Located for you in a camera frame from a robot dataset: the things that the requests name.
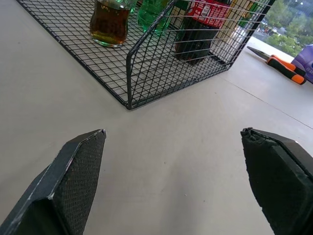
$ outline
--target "wire mesh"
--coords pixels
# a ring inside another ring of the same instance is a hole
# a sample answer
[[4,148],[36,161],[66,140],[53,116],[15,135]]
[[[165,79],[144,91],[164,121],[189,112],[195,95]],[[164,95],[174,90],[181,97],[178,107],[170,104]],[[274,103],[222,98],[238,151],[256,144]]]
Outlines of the wire mesh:
[[[17,1],[128,109],[228,70],[274,2],[233,0],[221,8],[221,0],[171,0],[145,33],[137,22],[137,3],[126,42],[110,48],[89,34],[94,0]],[[199,4],[208,13],[188,15]],[[169,26],[156,32],[164,19]]]

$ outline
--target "foam pad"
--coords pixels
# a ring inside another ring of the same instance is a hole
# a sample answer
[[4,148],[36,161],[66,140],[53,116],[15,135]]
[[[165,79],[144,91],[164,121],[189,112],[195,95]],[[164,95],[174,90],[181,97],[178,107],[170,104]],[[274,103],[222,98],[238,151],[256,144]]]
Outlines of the foam pad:
[[312,235],[313,158],[295,141],[241,132],[252,192],[276,235]]

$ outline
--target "soda bottle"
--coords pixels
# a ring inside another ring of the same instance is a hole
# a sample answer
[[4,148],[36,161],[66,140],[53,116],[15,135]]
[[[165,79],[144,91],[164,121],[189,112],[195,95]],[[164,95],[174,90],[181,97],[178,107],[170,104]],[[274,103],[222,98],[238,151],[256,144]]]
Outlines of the soda bottle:
[[[138,12],[138,25],[142,27],[143,31],[147,31],[149,26],[159,16],[161,11],[166,7],[169,0],[143,0],[142,5]],[[167,28],[170,19],[163,17],[156,26],[155,32],[160,33],[163,29]]]
[[176,57],[196,65],[209,53],[212,39],[224,23],[231,0],[199,0],[192,2],[177,34]]

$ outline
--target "glass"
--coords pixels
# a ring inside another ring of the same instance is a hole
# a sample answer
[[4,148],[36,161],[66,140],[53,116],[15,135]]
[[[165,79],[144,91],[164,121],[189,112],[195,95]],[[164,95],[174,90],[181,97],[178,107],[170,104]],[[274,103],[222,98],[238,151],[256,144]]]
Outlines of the glass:
[[96,0],[90,21],[92,39],[106,47],[120,47],[126,40],[133,0]]

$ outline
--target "dark bottle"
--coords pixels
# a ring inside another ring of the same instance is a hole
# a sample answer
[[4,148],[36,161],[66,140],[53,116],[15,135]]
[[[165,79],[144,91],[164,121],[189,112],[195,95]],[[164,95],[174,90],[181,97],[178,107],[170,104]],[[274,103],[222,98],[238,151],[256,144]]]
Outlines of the dark bottle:
[[204,60],[212,39],[224,23],[231,0],[201,0],[192,2],[177,34],[176,57],[196,65]]

